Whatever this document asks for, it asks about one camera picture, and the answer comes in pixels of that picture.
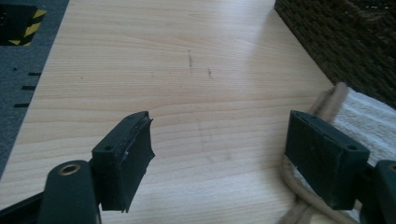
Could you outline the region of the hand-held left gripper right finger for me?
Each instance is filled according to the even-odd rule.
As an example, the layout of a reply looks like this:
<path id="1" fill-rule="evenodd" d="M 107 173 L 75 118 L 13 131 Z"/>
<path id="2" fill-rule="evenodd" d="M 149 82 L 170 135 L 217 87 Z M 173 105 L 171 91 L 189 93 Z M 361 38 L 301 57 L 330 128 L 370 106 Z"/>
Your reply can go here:
<path id="1" fill-rule="evenodd" d="M 334 210 L 350 210 L 357 176 L 370 151 L 328 122 L 292 110 L 285 155 L 313 191 Z"/>

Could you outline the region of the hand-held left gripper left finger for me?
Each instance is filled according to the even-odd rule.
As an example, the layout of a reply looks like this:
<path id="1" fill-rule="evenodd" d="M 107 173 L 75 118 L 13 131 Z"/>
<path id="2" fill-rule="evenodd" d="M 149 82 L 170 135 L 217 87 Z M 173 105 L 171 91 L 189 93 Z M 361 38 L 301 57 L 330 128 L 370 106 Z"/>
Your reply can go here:
<path id="1" fill-rule="evenodd" d="M 128 212 L 150 161 L 148 111 L 125 117 L 92 150 L 96 196 L 103 211 Z"/>

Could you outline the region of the white striped cloth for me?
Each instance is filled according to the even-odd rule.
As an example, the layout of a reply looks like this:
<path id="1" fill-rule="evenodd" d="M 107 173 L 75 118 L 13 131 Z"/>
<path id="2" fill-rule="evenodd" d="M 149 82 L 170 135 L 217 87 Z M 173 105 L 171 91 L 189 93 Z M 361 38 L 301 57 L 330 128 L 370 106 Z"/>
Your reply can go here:
<path id="1" fill-rule="evenodd" d="M 371 150 L 368 162 L 396 161 L 396 110 L 354 91 L 340 82 L 322 92 L 308 110 Z M 324 215 L 339 224 L 360 224 L 361 203 L 351 210 L 332 210 L 309 187 L 287 157 L 280 160 L 280 172 L 296 194 L 296 204 L 278 224 L 311 224 L 314 215 Z"/>

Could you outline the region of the brown woven basket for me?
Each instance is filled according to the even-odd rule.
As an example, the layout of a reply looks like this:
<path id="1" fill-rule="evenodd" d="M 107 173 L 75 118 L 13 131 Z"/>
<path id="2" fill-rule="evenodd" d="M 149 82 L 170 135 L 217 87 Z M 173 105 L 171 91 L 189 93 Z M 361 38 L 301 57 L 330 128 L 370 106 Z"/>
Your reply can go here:
<path id="1" fill-rule="evenodd" d="M 396 109 L 396 0 L 276 0 L 275 11 L 332 83 Z"/>

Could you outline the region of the black yellow striped stand base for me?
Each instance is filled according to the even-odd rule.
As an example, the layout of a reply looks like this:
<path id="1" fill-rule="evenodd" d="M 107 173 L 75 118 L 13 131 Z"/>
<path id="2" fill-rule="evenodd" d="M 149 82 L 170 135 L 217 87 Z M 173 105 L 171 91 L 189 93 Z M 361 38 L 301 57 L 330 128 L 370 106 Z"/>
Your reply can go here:
<path id="1" fill-rule="evenodd" d="M 0 4 L 0 46 L 29 46 L 46 13 L 36 6 Z"/>

